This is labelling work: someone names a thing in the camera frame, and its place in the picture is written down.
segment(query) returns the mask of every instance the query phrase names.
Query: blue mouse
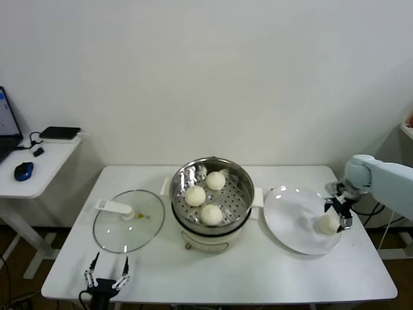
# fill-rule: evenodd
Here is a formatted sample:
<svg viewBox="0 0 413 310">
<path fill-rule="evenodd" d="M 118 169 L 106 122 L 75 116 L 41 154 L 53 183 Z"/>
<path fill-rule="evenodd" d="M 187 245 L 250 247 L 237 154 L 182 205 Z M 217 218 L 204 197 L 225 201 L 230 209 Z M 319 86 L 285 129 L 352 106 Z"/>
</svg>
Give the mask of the blue mouse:
<svg viewBox="0 0 413 310">
<path fill-rule="evenodd" d="M 14 178 L 17 181 L 25 181 L 32 176 L 34 164 L 30 161 L 28 163 L 22 163 L 14 169 Z"/>
</svg>

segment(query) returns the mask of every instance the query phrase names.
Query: glass lid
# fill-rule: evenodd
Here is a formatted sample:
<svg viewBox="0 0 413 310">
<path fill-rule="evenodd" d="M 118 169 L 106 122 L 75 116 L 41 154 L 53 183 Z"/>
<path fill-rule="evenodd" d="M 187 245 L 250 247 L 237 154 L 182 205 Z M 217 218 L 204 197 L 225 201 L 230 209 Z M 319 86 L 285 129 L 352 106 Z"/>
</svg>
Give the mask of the glass lid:
<svg viewBox="0 0 413 310">
<path fill-rule="evenodd" d="M 129 253 L 148 244 L 161 230 L 165 219 L 162 200 L 153 192 L 123 192 L 112 199 L 132 208 L 132 216 L 99 211 L 93 225 L 97 244 L 111 253 Z"/>
</svg>

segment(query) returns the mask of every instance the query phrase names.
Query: pot handle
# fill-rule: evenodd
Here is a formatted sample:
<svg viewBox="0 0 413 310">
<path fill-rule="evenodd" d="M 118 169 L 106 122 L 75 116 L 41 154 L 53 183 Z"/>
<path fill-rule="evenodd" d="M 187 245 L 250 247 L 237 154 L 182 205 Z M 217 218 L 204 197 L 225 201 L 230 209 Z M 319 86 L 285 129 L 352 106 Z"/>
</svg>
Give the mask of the pot handle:
<svg viewBox="0 0 413 310">
<path fill-rule="evenodd" d="M 251 205 L 251 220 L 258 220 L 259 210 L 264 207 L 264 194 L 261 187 L 254 187 L 254 200 Z"/>
<path fill-rule="evenodd" d="M 161 192 L 160 192 L 161 196 L 168 196 L 169 186 L 170 186 L 170 178 L 166 177 L 163 184 L 162 184 L 162 188 L 161 188 Z"/>
</svg>

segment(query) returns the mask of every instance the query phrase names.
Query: floor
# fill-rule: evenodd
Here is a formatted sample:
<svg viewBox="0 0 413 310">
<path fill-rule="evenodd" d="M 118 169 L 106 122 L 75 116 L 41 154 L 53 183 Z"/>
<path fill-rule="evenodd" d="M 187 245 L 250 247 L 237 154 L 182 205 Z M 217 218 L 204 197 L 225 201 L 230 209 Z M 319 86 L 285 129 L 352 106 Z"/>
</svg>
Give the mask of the floor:
<svg viewBox="0 0 413 310">
<path fill-rule="evenodd" d="M 53 247 L 59 248 L 63 245 L 67 232 L 59 232 L 53 243 Z M 8 244 L 13 240 L 15 233 L 8 227 L 0 227 L 0 252 L 4 253 Z M 381 238 L 381 233 L 370 234 L 370 237 L 374 244 L 378 246 Z M 403 247 L 403 242 L 397 234 L 389 234 L 383 244 L 384 249 L 392 249 Z M 47 277 L 50 268 L 53 265 L 53 261 L 43 262 L 40 270 L 37 272 L 36 277 L 33 280 L 23 279 L 23 273 L 35 254 L 34 249 L 24 240 L 20 240 L 17 247 L 14 249 L 12 255 L 7 260 L 7 264 L 11 273 L 12 284 L 12 298 L 27 293 L 36 292 L 41 289 L 42 283 Z M 399 291 L 399 295 L 396 299 L 385 302 L 369 302 L 364 303 L 356 307 L 356 310 L 410 310 L 413 309 L 413 260 L 393 260 L 386 261 L 385 265 L 396 283 Z M 8 299 L 8 282 L 6 277 L 5 268 L 0 270 L 0 305 L 4 305 Z M 33 309 L 37 310 L 72 310 L 80 309 L 76 305 L 67 301 L 60 301 L 59 304 L 55 300 L 48 300 L 43 298 L 40 294 L 36 294 L 31 297 Z M 318 309 L 325 308 L 325 306 L 318 306 Z M 128 305 L 122 306 L 122 310 L 170 310 L 169 305 L 145 305 L 143 309 L 140 309 L 140 305 Z M 224 310 L 255 310 L 255 306 L 225 306 Z M 309 309 L 307 305 L 268 305 L 265 306 L 265 310 L 301 310 Z M 186 306 L 185 310 L 196 310 L 195 307 Z"/>
</svg>

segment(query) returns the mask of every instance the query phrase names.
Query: small white desk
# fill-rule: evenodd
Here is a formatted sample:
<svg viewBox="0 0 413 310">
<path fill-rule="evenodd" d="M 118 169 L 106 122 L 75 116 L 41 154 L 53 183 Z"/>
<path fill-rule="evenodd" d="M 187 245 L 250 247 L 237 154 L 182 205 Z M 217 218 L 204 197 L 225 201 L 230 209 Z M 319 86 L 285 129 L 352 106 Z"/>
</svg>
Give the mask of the small white desk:
<svg viewBox="0 0 413 310">
<path fill-rule="evenodd" d="M 70 143 L 42 143 L 41 147 L 45 152 L 38 157 L 34 157 L 29 150 L 16 150 L 10 153 L 0 163 L 0 198 L 33 199 L 40 196 L 79 145 L 80 141 L 80 138 L 75 137 Z M 29 144 L 30 142 L 25 139 L 23 145 Z M 14 169 L 25 161 L 32 161 L 34 163 L 32 176 L 26 181 L 16 181 L 14 179 Z M 23 278 L 32 279 L 44 259 L 56 258 L 58 250 L 52 249 L 50 246 L 55 234 L 48 234 L 45 239 L 42 239 L 22 219 L 19 213 L 9 206 L 6 200 L 0 201 L 0 218 L 17 233 L 17 236 L 3 255 L 5 260 L 17 245 L 20 236 L 37 249 L 32 262 L 23 276 Z"/>
<path fill-rule="evenodd" d="M 326 196 L 336 181 L 328 167 L 245 167 L 254 185 L 284 183 Z M 396 297 L 397 289 L 357 216 L 338 246 L 324 256 L 295 253 L 280 243 L 260 220 L 249 220 L 234 247 L 221 254 L 185 249 L 170 201 L 159 234 L 143 248 L 112 254 L 92 235 L 99 198 L 132 189 L 159 193 L 165 177 L 178 167 L 107 167 L 82 208 L 43 284 L 47 298 L 77 300 L 86 289 L 83 272 L 100 251 L 98 278 L 120 277 L 126 256 L 131 280 L 114 302 L 166 304 L 313 304 L 358 302 Z"/>
</svg>

